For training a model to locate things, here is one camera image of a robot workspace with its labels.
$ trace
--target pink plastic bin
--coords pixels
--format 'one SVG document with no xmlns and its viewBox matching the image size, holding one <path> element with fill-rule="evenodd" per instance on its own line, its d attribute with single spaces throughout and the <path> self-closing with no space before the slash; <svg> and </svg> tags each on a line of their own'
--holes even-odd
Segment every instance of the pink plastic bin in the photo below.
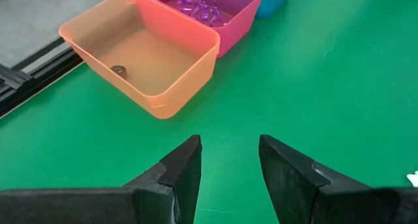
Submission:
<svg viewBox="0 0 418 224">
<path fill-rule="evenodd" d="M 173 0 L 160 0 L 172 6 Z M 230 20 L 226 25 L 213 27 L 221 37 L 218 57 L 227 53 L 251 28 L 255 13 L 259 8 L 261 0 L 216 0 L 223 16 L 227 14 Z"/>
<path fill-rule="evenodd" d="M 105 0 L 59 34 L 94 71 L 161 119 L 209 81 L 220 42 L 215 31 L 157 0 Z"/>
</svg>

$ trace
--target blue plastic bin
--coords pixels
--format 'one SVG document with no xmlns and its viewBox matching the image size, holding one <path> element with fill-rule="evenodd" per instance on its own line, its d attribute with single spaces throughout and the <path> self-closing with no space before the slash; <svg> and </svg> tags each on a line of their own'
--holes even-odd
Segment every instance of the blue plastic bin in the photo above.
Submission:
<svg viewBox="0 0 418 224">
<path fill-rule="evenodd" d="M 256 18 L 268 18 L 277 10 L 277 8 L 283 4 L 286 0 L 261 0 L 261 4 L 257 13 Z"/>
</svg>

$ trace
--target green table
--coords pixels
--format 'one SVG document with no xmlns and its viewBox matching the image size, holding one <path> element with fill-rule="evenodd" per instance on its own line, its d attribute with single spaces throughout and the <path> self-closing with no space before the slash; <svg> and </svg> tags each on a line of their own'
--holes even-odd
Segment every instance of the green table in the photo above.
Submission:
<svg viewBox="0 0 418 224">
<path fill-rule="evenodd" d="M 270 134 L 368 185 L 418 169 L 418 0 L 289 0 L 158 120 L 82 65 L 0 121 L 0 189 L 119 186 L 202 136 L 195 223 L 277 223 Z"/>
</svg>

